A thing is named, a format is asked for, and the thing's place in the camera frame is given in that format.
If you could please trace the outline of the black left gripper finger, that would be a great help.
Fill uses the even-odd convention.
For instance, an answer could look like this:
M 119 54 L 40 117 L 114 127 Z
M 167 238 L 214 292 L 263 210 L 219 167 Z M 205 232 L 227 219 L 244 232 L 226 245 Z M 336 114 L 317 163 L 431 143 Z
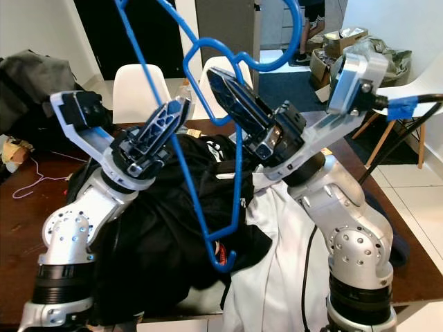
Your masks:
M 176 126 L 177 101 L 169 101 L 146 120 L 145 126 L 134 138 L 134 147 L 140 153 L 156 153 L 174 133 Z
M 161 151 L 187 119 L 191 101 L 177 97 L 162 104 L 147 120 L 147 156 L 149 161 L 161 159 Z

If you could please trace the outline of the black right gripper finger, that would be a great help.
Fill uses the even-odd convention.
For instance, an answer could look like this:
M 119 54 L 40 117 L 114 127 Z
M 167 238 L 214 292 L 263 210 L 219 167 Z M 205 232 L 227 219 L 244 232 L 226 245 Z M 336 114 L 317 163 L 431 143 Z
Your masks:
M 275 110 L 286 102 L 289 89 L 286 75 L 259 75 L 257 86 L 246 82 L 246 101 L 243 102 L 247 113 L 254 120 L 262 121 L 259 113 L 263 113 L 268 120 L 274 117 Z
M 274 149 L 272 113 L 256 92 L 222 68 L 210 68 L 208 80 L 218 104 L 243 132 L 244 145 L 251 149 Z

